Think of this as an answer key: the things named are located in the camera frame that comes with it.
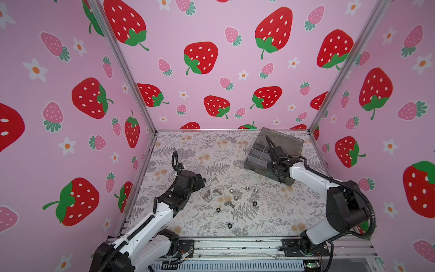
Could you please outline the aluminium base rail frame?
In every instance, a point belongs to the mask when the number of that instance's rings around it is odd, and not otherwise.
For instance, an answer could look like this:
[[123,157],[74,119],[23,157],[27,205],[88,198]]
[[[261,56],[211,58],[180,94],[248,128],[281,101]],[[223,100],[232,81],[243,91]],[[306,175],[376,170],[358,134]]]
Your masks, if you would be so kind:
[[195,240],[193,257],[159,257],[143,272],[385,272],[368,240],[345,236],[327,244],[329,257],[286,257],[282,239],[297,237],[180,237]]

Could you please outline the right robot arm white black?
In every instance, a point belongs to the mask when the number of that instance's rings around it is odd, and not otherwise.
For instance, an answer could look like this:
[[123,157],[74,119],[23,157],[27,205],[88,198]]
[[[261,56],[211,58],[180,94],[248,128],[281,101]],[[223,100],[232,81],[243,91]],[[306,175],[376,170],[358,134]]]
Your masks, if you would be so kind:
[[314,254],[325,243],[346,235],[371,238],[376,229],[375,210],[357,183],[326,176],[311,168],[305,157],[287,155],[273,143],[269,148],[272,173],[280,182],[291,178],[326,196],[325,218],[300,235],[299,248],[303,254]]

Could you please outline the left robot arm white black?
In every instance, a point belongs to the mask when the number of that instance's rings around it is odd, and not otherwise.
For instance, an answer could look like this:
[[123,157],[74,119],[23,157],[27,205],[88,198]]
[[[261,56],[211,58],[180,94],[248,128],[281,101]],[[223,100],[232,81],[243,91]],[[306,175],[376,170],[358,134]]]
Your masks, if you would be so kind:
[[112,244],[102,243],[92,259],[91,272],[142,272],[161,256],[173,256],[179,236],[163,229],[205,187],[200,174],[182,170],[170,188],[154,199],[153,210]]

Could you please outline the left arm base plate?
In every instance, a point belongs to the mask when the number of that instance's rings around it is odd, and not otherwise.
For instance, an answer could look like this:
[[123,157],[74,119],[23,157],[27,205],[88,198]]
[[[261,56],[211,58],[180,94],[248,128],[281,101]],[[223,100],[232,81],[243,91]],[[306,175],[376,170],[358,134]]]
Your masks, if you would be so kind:
[[171,245],[168,253],[162,256],[162,258],[179,258],[184,254],[188,254],[187,258],[193,257],[195,240],[181,239],[177,245]]

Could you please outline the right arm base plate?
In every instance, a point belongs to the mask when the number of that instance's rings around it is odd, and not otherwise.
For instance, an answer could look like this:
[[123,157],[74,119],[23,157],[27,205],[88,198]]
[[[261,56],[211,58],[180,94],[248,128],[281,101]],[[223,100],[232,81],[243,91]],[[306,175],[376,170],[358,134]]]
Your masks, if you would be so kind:
[[278,251],[283,251],[286,257],[329,257],[330,251],[326,243],[313,245],[304,239],[282,239],[282,246]]

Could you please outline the grey plastic compartment box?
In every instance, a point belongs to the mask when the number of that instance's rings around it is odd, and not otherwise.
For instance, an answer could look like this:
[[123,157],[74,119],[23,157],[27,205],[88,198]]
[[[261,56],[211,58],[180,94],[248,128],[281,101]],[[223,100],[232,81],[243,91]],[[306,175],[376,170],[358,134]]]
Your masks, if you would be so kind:
[[[302,152],[304,141],[300,138],[290,136],[278,131],[274,131],[267,128],[262,128],[259,136],[254,142],[248,157],[244,163],[244,168],[251,170],[257,174],[260,174],[269,179],[278,181],[278,179],[270,173],[271,159],[269,151],[272,147],[280,146],[284,153],[287,155],[287,162],[289,164],[289,174],[292,162],[301,162],[300,159],[290,159],[289,156],[300,156]],[[289,187],[293,186],[295,180],[288,178],[286,183],[283,183]]]

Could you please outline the silver wing nut left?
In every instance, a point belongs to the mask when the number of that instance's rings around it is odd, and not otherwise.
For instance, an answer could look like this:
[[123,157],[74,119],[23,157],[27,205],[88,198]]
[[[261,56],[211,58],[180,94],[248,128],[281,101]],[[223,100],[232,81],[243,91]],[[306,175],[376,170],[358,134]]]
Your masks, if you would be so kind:
[[206,199],[206,198],[208,198],[209,196],[210,196],[210,194],[211,194],[211,191],[210,190],[208,190],[203,196],[202,196],[202,198],[203,199]]

